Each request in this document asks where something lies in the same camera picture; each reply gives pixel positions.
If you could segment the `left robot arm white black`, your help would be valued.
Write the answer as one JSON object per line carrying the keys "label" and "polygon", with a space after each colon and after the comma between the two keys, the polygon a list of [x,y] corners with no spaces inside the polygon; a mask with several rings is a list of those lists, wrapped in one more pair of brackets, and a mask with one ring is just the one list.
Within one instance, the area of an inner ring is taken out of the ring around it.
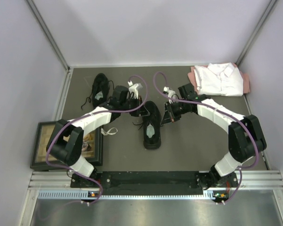
{"label": "left robot arm white black", "polygon": [[96,168],[82,156],[83,138],[90,132],[116,120],[122,113],[133,117],[146,116],[149,112],[144,108],[145,101],[139,95],[140,83],[128,82],[129,87],[116,86],[112,96],[93,111],[73,120],[60,119],[46,147],[46,163],[51,155],[63,165],[53,165],[69,169],[81,176],[86,186],[94,186],[97,182]]}

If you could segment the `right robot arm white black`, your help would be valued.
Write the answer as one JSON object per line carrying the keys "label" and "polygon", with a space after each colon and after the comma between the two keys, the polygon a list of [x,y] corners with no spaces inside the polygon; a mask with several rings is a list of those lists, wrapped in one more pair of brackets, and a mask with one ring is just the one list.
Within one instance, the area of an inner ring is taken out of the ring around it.
{"label": "right robot arm white black", "polygon": [[255,115],[234,113],[216,103],[210,96],[198,95],[191,83],[178,90],[180,99],[176,99],[176,92],[169,87],[163,89],[168,101],[164,105],[162,125],[180,120],[185,113],[195,113],[218,125],[228,135],[228,152],[210,168],[208,175],[197,180],[203,189],[222,186],[237,168],[251,158],[257,158],[266,149],[267,143]]}

